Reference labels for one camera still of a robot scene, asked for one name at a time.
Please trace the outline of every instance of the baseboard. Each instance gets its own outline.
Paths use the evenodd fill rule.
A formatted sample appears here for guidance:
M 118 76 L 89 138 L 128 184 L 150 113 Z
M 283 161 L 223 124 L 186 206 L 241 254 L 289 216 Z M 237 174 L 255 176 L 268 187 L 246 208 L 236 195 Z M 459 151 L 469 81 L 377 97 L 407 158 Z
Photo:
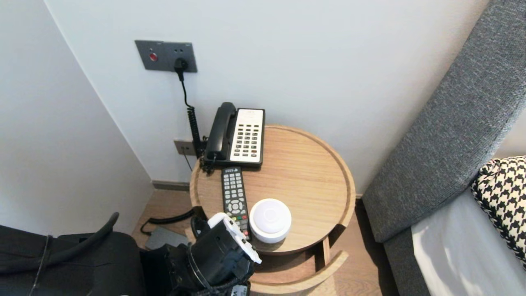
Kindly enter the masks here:
M 190 191 L 190 184 L 186 182 L 152 180 L 151 184 L 154 186 L 155 189 Z

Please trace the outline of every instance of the wooden table top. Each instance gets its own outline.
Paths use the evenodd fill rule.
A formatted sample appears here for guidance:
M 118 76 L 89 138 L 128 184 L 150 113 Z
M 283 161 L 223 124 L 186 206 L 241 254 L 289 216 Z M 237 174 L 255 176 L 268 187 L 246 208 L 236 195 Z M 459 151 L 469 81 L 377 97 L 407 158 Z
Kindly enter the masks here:
M 258 252 L 294 253 L 323 240 L 337 224 L 347 227 L 356 192 L 338 153 L 316 136 L 287 126 L 265 126 L 264 141 L 261 170 L 243 170 L 248 209 L 262 199 L 281 200 L 290 209 L 292 226 L 276 244 L 252 235 Z M 220 167 L 207 176 L 198 163 L 192 173 L 192 205 L 202 206 L 208 217 L 223 211 L 220 178 Z

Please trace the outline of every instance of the telephone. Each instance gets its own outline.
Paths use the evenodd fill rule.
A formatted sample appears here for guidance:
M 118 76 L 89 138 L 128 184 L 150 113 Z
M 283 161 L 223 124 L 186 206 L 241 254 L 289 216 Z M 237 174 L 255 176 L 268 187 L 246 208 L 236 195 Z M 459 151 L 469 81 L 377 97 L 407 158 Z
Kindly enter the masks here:
M 207 165 L 261 167 L 265 110 L 222 103 L 208 137 L 204 163 Z

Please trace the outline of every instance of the gray sofa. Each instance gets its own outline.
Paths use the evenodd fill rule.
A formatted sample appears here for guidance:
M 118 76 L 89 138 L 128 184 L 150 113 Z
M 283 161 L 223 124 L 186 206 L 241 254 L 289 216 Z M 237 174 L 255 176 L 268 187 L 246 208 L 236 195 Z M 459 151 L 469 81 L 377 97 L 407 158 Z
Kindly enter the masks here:
M 493 0 L 362 199 L 401 295 L 429 295 L 411 226 L 468 188 L 526 106 L 526 1 Z

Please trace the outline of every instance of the black and white pillow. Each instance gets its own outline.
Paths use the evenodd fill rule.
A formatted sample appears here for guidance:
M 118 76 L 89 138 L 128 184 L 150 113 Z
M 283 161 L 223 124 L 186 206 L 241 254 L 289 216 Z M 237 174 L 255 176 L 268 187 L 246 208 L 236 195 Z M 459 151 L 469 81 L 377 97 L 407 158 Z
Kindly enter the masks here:
M 489 161 L 471 192 L 526 270 L 526 156 Z

